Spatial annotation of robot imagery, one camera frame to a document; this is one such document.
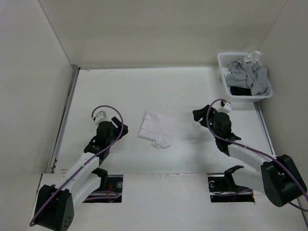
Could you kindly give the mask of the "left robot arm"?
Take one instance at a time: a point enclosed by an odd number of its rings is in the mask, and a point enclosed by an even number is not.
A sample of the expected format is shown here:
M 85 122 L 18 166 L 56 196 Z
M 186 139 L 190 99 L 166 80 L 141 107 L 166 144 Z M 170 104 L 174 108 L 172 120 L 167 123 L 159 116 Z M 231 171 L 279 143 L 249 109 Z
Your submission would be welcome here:
M 39 189 L 31 227 L 39 225 L 52 231 L 66 231 L 72 224 L 75 209 L 95 190 L 106 190 L 108 179 L 100 175 L 98 168 L 111 146 L 128 133 L 128 127 L 122 117 L 111 120 L 96 117 L 94 121 L 96 135 L 78 161 L 55 184 Z

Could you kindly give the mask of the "white tank top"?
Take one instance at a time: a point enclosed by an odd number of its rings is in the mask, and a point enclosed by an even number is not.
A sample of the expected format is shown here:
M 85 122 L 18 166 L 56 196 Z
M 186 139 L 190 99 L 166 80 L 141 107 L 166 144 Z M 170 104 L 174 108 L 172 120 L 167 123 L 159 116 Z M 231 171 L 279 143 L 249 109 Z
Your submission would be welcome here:
M 152 142 L 157 149 L 167 149 L 172 144 L 176 118 L 147 111 L 138 137 Z

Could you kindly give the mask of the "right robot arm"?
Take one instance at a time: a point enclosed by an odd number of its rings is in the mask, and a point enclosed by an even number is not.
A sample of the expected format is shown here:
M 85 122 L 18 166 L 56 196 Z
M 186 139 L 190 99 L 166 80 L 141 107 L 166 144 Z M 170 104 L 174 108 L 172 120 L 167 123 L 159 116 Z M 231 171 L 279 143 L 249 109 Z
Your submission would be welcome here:
M 222 103 L 219 109 L 207 105 L 193 111 L 194 121 L 208 128 L 215 138 L 217 148 L 225 155 L 238 159 L 251 167 L 235 166 L 225 171 L 223 185 L 228 190 L 242 186 L 259 191 L 277 207 L 308 196 L 308 189 L 293 159 L 288 155 L 274 156 L 242 143 L 231 130 L 228 115 L 231 106 Z

